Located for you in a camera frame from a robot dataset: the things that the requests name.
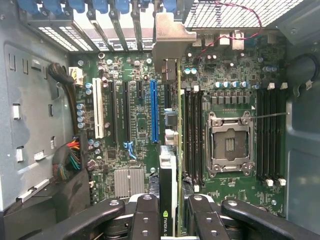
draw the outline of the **blue pcie slot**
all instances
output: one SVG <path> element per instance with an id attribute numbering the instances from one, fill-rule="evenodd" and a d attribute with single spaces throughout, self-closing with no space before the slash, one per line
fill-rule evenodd
<path id="1" fill-rule="evenodd" d="M 151 132 L 152 142 L 159 142 L 159 123 L 158 123 L 158 90 L 157 80 L 150 81 L 150 98 L 151 98 Z"/>

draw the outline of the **blue tab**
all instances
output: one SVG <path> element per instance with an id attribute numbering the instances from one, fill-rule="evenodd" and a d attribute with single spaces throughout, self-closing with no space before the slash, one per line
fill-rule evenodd
<path id="1" fill-rule="evenodd" d="M 95 10 L 98 10 L 101 14 L 108 13 L 107 0 L 92 0 L 92 5 Z"/>
<path id="2" fill-rule="evenodd" d="M 176 13 L 177 1 L 176 0 L 163 0 L 163 6 L 167 13 Z"/>
<path id="3" fill-rule="evenodd" d="M 82 14 L 86 10 L 84 0 L 68 0 L 69 6 L 76 10 L 79 14 Z"/>
<path id="4" fill-rule="evenodd" d="M 59 0 L 42 0 L 42 2 L 44 7 L 54 15 L 62 14 L 62 8 Z"/>
<path id="5" fill-rule="evenodd" d="M 129 0 L 115 0 L 115 8 L 121 13 L 121 14 L 127 14 L 129 13 Z"/>
<path id="6" fill-rule="evenodd" d="M 31 15 L 39 13 L 38 5 L 35 0 L 17 0 L 19 7 Z"/>

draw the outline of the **motherboard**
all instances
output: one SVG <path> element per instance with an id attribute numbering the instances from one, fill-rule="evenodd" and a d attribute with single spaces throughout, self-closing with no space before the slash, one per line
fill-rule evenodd
<path id="1" fill-rule="evenodd" d="M 180 108 L 181 180 L 218 204 L 236 198 L 283 214 L 285 116 L 277 114 L 286 110 L 285 46 L 284 38 L 269 44 L 265 36 L 244 41 L 244 50 L 220 45 L 201 53 L 191 45 L 177 71 L 180 91 L 155 74 L 151 52 L 74 55 L 91 203 L 149 192 L 160 146 L 176 146 L 166 136 L 175 132 L 168 113 Z"/>

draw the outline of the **white pcie slot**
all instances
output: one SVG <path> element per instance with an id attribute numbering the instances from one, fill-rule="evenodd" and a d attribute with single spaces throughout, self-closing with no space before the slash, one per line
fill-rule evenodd
<path id="1" fill-rule="evenodd" d="M 105 136 L 104 108 L 103 108 L 103 102 L 102 102 L 101 85 L 102 85 L 102 80 L 100 78 L 92 79 L 94 131 L 95 131 L 96 139 L 102 139 Z"/>

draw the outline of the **cpu socket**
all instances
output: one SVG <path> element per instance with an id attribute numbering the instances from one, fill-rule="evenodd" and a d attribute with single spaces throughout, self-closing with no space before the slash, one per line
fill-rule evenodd
<path id="1" fill-rule="evenodd" d="M 218 118 L 210 112 L 205 133 L 206 164 L 211 178 L 225 172 L 250 175 L 254 166 L 254 125 L 249 111 L 236 118 Z"/>

